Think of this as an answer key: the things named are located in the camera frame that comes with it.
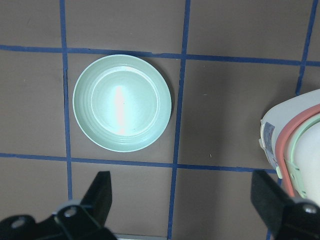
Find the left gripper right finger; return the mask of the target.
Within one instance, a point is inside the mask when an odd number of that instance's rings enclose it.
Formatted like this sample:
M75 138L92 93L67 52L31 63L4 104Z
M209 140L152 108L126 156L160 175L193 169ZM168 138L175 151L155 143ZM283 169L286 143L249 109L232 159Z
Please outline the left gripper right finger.
M252 173L250 200L269 230L280 230L285 214L294 205L291 197L264 170Z

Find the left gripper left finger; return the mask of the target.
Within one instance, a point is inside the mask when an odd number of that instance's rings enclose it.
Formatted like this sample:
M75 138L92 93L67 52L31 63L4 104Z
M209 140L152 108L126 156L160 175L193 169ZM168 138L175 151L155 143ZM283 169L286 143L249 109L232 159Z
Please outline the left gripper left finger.
M100 225L104 226L112 205L112 182L109 171L99 171L80 205Z

